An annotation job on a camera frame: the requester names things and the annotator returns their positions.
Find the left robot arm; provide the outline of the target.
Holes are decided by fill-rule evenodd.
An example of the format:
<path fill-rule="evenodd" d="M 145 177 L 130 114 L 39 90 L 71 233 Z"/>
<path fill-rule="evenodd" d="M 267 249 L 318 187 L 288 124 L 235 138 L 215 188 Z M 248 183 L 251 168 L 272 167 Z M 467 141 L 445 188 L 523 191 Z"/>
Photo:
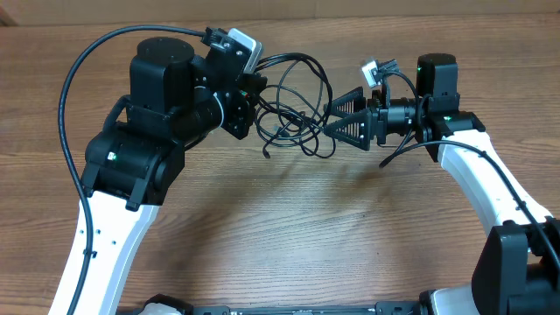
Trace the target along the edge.
<path fill-rule="evenodd" d="M 51 313 L 114 313 L 186 152 L 216 129 L 249 133 L 266 84 L 256 74 L 262 44 L 236 29 L 210 31 L 203 43 L 203 57 L 178 38 L 138 44 L 130 91 L 85 151 L 85 200 Z"/>

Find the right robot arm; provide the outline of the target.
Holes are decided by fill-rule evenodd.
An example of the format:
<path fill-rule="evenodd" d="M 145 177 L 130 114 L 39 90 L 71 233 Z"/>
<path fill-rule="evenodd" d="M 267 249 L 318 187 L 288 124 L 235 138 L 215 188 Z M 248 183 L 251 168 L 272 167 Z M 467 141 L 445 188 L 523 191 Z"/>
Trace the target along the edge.
<path fill-rule="evenodd" d="M 559 221 L 520 185 L 493 147 L 485 125 L 459 107 L 459 68 L 448 53 L 419 57 L 412 97 L 394 99 L 394 60 L 361 69 L 361 88 L 329 101 L 328 137 L 368 150 L 388 135 L 396 155 L 425 148 L 458 183 L 479 217 L 486 243 L 468 284 L 427 290 L 415 301 L 378 302 L 376 314 L 556 314 L 559 311 Z"/>

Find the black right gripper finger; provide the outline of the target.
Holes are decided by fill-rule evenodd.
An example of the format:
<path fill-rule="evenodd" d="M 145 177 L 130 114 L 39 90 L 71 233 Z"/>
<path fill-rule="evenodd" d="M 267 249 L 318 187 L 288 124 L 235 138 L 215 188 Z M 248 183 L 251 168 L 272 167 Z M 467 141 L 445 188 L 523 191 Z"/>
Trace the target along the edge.
<path fill-rule="evenodd" d="M 324 110 L 330 110 L 330 115 L 336 117 L 347 117 L 358 113 L 367 106 L 367 101 L 363 93 L 363 87 L 357 87 L 333 100 L 331 105 L 325 104 Z"/>
<path fill-rule="evenodd" d="M 369 151 L 372 127 L 373 113 L 366 108 L 326 125 L 323 133 L 327 137 Z"/>

